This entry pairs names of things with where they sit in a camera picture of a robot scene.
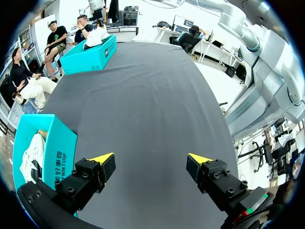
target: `man sitting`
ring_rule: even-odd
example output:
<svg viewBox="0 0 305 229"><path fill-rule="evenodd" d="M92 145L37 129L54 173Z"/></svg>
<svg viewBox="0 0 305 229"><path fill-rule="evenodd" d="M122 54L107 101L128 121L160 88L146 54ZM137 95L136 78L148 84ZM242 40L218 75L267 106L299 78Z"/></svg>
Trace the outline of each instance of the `man sitting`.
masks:
<svg viewBox="0 0 305 229"><path fill-rule="evenodd" d="M64 26L57 27L56 21L51 21L49 28L52 33L48 37L47 48L45 49L45 61L40 67L43 69L46 65L47 70L52 77L52 81L57 82L58 79L55 77L51 63L54 61L54 58L57 54L61 53L66 49L67 44L67 30Z"/></svg>
<svg viewBox="0 0 305 229"><path fill-rule="evenodd" d="M81 43L83 40L88 38L89 32L94 30L94 26L88 24L87 16L84 14L77 18L77 28L79 30L77 30L75 34L75 42L69 43L69 45L77 45Z"/></svg>

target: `person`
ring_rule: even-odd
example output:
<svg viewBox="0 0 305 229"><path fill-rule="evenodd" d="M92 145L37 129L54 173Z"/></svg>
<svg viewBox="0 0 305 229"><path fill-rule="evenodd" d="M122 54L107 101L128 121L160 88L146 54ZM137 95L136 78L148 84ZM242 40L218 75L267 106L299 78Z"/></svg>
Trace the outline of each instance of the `person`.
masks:
<svg viewBox="0 0 305 229"><path fill-rule="evenodd" d="M24 99L35 98L39 109L44 107L46 99L43 92L52 93L57 83L47 77L41 77L41 74L32 73L27 69L21 59L21 49L16 48L12 54L13 66L10 71L10 78L14 81L14 92L20 93Z"/></svg>
<svg viewBox="0 0 305 229"><path fill-rule="evenodd" d="M179 41L180 39L181 39L181 37L183 36L183 34L185 34L186 32L184 32L184 31L182 31L182 33L180 34L180 36L177 38L177 39L175 39L175 41ZM191 26L191 28L189 28L189 32L188 32L188 34L191 34L191 35L195 35L195 34L199 34L199 38L203 38L203 35L205 35L205 32L203 31L203 29L199 29L199 27L197 26L197 25L192 25Z"/></svg>
<svg viewBox="0 0 305 229"><path fill-rule="evenodd" d="M94 26L88 24L87 16L84 14L77 18L77 28L79 30L77 30L75 34L75 42L69 43L69 45L77 45L81 43L83 40L88 38L89 32L94 30Z"/></svg>
<svg viewBox="0 0 305 229"><path fill-rule="evenodd" d="M52 33L48 37L47 48L45 49L45 61L40 69L43 69L44 65L47 67L48 73L52 77L52 81L55 83L58 79L55 77L51 63L54 61L54 57L66 49L67 44L67 30L64 26L57 27L56 21L51 21L49 28Z"/></svg>

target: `white clothing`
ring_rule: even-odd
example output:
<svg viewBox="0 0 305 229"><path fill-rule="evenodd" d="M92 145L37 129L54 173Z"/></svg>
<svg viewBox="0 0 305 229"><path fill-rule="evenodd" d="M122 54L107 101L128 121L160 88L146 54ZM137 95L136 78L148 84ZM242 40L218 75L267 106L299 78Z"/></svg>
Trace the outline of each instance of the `white clothing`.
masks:
<svg viewBox="0 0 305 229"><path fill-rule="evenodd" d="M21 90L20 94L24 99L35 98L39 109L44 107L46 98L43 92L51 94L57 83L47 77L41 77L38 80L30 78L29 83Z"/></svg>

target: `gray cloth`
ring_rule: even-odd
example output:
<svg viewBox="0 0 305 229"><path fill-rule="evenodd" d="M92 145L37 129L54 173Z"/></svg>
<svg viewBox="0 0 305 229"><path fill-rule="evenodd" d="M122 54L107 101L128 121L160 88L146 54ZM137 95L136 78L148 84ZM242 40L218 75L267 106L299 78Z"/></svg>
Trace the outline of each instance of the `gray cloth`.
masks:
<svg viewBox="0 0 305 229"><path fill-rule="evenodd" d="M115 153L115 172L80 219L106 229L223 224L227 215L201 194L186 159L220 158L236 176L235 151L213 92L180 47L118 43L104 70L64 76L44 113L78 135L75 162Z"/></svg>

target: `ceiling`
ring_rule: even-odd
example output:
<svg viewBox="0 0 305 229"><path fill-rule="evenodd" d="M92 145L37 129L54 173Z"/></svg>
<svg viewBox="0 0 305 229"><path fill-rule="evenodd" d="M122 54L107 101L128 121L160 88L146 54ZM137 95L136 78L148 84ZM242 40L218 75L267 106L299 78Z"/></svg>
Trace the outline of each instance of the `ceiling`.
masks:
<svg viewBox="0 0 305 229"><path fill-rule="evenodd" d="M265 0L226 0L240 8L252 24L263 25L276 32L284 40L285 28Z"/></svg>

